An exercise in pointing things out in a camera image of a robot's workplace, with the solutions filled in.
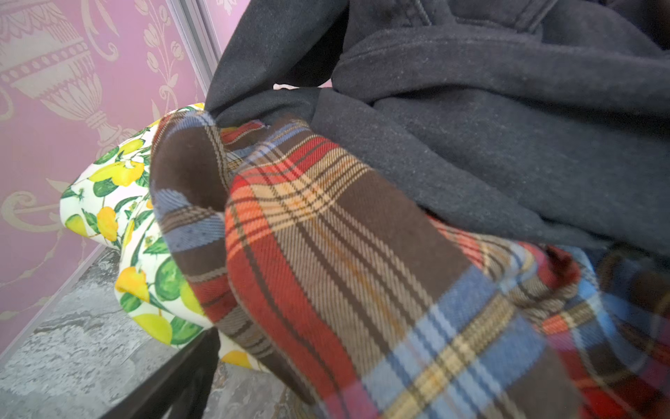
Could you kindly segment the dark grey cloth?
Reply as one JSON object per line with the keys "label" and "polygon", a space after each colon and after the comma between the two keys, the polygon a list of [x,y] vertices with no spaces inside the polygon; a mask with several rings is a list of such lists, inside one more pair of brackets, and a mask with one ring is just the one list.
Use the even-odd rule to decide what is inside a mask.
{"label": "dark grey cloth", "polygon": [[666,1],[252,1],[206,109],[296,115],[464,230],[669,252]]}

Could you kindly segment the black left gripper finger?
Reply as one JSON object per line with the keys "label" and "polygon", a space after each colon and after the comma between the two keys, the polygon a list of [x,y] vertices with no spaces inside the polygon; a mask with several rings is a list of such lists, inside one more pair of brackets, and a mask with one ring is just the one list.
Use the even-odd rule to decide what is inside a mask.
{"label": "black left gripper finger", "polygon": [[203,418],[219,349],[218,331],[206,330],[102,418]]}

